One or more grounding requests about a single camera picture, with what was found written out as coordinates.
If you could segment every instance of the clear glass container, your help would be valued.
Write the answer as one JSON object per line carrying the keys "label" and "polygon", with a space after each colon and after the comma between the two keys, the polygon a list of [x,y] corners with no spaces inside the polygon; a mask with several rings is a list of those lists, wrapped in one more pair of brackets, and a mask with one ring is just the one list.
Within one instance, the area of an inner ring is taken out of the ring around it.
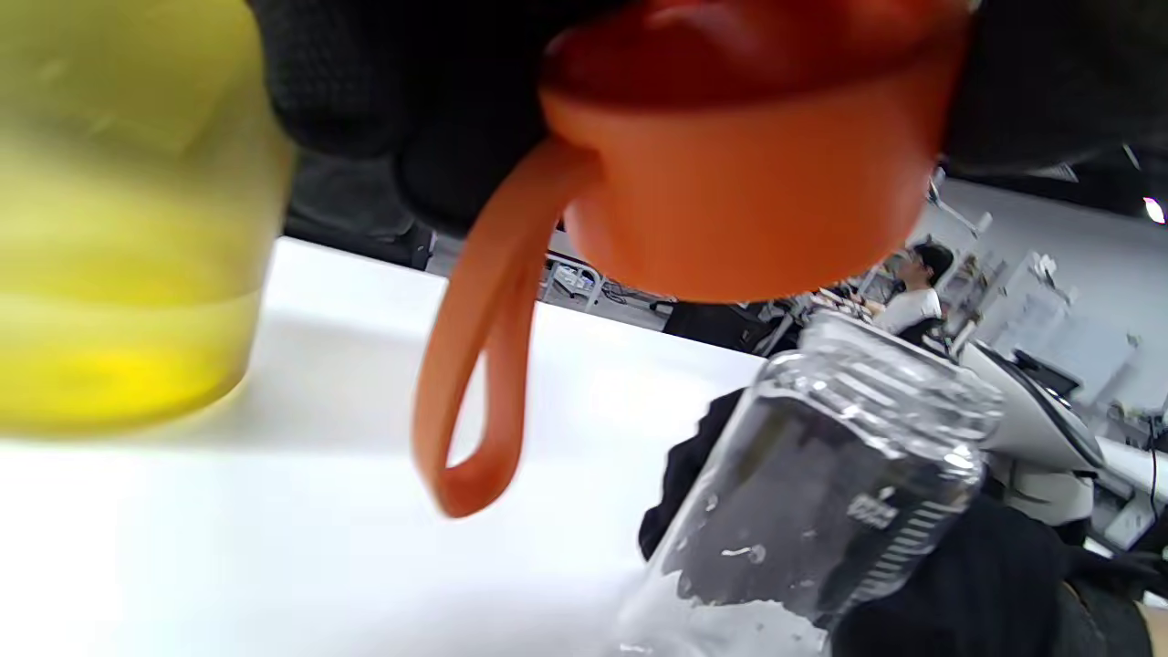
{"label": "clear glass container", "polygon": [[292,165],[262,69],[239,0],[0,2],[0,430],[243,376]]}
{"label": "clear glass container", "polygon": [[822,653],[968,506],[1000,417],[973,373],[818,313],[743,394],[607,653]]}

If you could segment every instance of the chair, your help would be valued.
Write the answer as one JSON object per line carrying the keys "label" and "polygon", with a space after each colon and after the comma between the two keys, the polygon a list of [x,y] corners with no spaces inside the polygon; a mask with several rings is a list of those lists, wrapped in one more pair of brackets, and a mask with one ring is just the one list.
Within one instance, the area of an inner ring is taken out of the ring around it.
{"label": "chair", "polygon": [[915,347],[923,347],[925,344],[925,336],[927,336],[930,331],[939,328],[944,323],[945,320],[940,317],[926,317],[911,326],[902,328],[896,337]]}

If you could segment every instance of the white tabletop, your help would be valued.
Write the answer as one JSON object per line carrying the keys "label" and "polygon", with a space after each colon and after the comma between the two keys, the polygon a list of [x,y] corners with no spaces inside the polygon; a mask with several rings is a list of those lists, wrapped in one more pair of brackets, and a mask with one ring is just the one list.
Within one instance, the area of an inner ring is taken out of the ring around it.
{"label": "white tabletop", "polygon": [[[102,442],[0,441],[0,655],[570,655],[633,581],[665,451],[762,360],[541,305],[508,493],[438,517],[408,450],[445,281],[281,240],[251,372]],[[481,422],[481,382],[460,423]]]}

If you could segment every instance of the glass jar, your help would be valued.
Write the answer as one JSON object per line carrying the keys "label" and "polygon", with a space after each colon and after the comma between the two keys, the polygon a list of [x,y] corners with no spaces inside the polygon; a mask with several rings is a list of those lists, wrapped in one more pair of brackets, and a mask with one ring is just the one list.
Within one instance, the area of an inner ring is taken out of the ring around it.
{"label": "glass jar", "polygon": [[609,655],[820,655],[968,506],[1000,404],[969,371],[816,313],[743,393]]}

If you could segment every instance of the yellow container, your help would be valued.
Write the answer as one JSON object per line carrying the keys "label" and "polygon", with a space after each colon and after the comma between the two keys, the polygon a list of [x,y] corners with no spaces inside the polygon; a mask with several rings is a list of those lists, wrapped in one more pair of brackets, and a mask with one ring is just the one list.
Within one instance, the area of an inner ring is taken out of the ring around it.
{"label": "yellow container", "polygon": [[291,170],[242,0],[0,2],[0,431],[230,390]]}

